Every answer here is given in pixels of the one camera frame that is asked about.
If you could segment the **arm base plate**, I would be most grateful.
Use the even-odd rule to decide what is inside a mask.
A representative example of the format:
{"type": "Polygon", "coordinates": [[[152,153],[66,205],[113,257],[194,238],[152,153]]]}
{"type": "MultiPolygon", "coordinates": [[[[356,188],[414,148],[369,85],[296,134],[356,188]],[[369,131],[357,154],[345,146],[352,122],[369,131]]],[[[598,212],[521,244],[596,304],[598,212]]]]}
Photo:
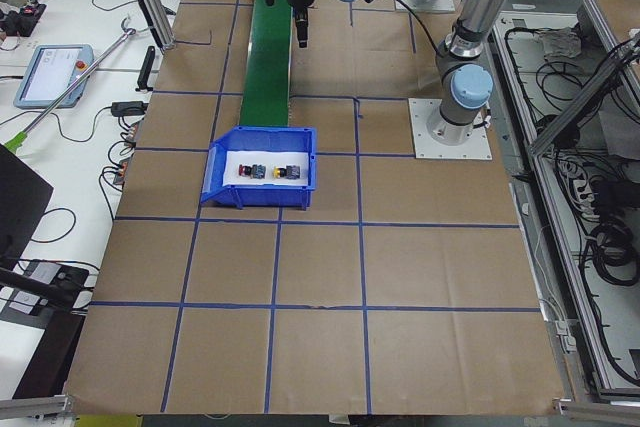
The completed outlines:
{"type": "Polygon", "coordinates": [[[451,125],[441,116],[440,103],[440,99],[408,99],[415,157],[490,161],[492,154],[481,114],[468,126],[451,125]]]}
{"type": "Polygon", "coordinates": [[[405,3],[415,12],[423,13],[452,13],[456,10],[454,0],[399,0],[395,1],[395,8],[400,11],[406,11],[405,3]]]}

